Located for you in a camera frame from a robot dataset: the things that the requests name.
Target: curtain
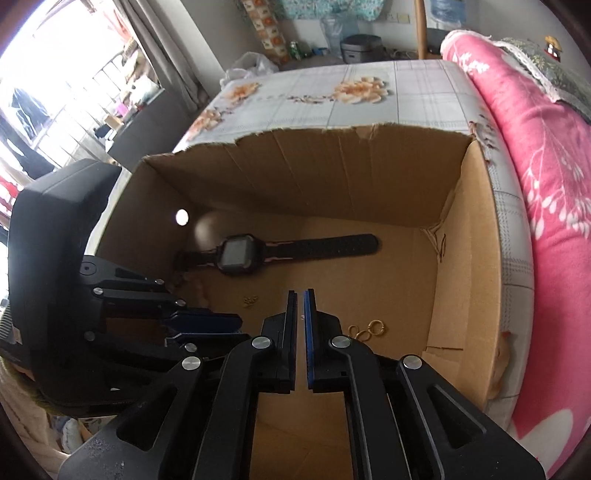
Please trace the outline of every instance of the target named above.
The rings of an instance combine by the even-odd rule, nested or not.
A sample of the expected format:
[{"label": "curtain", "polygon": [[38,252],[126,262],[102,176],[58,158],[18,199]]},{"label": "curtain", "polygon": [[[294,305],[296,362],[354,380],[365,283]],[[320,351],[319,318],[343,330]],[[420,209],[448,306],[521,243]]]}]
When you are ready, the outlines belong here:
[{"label": "curtain", "polygon": [[207,99],[187,59],[158,18],[149,0],[113,0],[129,23],[162,87],[180,98],[189,115]]}]

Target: pink floral quilt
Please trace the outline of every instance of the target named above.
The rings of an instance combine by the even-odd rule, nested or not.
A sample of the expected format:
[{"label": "pink floral quilt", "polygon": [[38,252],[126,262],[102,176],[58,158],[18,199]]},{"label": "pink floral quilt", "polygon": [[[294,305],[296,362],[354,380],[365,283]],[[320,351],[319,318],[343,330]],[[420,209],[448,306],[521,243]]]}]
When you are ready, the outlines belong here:
[{"label": "pink floral quilt", "polygon": [[452,32],[442,53],[488,104],[524,194],[534,324],[509,432],[552,476],[591,424],[591,127],[481,35]]}]

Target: hanging clothes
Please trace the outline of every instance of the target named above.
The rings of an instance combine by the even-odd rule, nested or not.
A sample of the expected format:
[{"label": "hanging clothes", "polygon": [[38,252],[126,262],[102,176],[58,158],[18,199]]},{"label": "hanging clothes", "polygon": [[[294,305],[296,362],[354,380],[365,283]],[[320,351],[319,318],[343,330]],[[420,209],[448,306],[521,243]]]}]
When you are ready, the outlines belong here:
[{"label": "hanging clothes", "polygon": [[26,187],[33,181],[29,175],[23,171],[17,170],[2,157],[0,157],[0,168],[2,168],[10,177],[9,180],[12,180],[13,183],[20,185],[21,187]]},{"label": "hanging clothes", "polygon": [[[20,151],[15,150],[8,140]],[[10,150],[14,158],[21,164],[22,169],[33,180],[39,179],[54,170],[54,166],[43,155],[29,147],[2,115],[0,115],[0,142]]]},{"label": "hanging clothes", "polygon": [[17,109],[17,117],[31,140],[34,140],[50,119],[45,106],[22,88],[14,89],[11,106]]},{"label": "hanging clothes", "polygon": [[0,174],[0,185],[2,185],[5,189],[7,189],[8,194],[12,197],[12,198],[16,198],[18,196],[18,188],[17,186],[12,183],[11,181],[8,181],[7,179],[5,179],[1,174]]}]

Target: cardboard box flap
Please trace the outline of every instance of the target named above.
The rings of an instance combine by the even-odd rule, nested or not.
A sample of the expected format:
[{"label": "cardboard box flap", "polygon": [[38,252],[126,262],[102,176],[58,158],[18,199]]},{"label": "cardboard box flap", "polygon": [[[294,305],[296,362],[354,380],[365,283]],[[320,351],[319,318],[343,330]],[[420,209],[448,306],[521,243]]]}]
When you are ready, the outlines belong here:
[{"label": "cardboard box flap", "polygon": [[[456,132],[397,124],[291,129],[146,161],[210,206],[226,203],[230,189],[266,211],[429,226],[440,219],[469,144]],[[200,194],[204,180],[207,198]],[[218,193],[211,185],[225,188]]]},{"label": "cardboard box flap", "polygon": [[457,387],[483,407],[501,318],[501,245],[477,142],[466,152],[455,200],[437,238],[443,247],[428,346],[464,350]]}]

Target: black watch strap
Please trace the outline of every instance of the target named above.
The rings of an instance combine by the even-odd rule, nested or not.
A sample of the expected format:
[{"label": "black watch strap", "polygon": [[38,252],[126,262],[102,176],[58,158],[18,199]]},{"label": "black watch strap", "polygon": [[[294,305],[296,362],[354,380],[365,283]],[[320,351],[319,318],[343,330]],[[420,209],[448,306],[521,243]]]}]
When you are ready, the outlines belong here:
[{"label": "black watch strap", "polygon": [[378,238],[371,233],[291,242],[267,242],[264,249],[264,261],[269,263],[288,260],[356,257],[358,255],[374,254],[378,251],[378,247]]},{"label": "black watch strap", "polygon": [[174,268],[185,271],[196,267],[215,267],[216,261],[216,248],[205,252],[179,252],[174,260]]}]

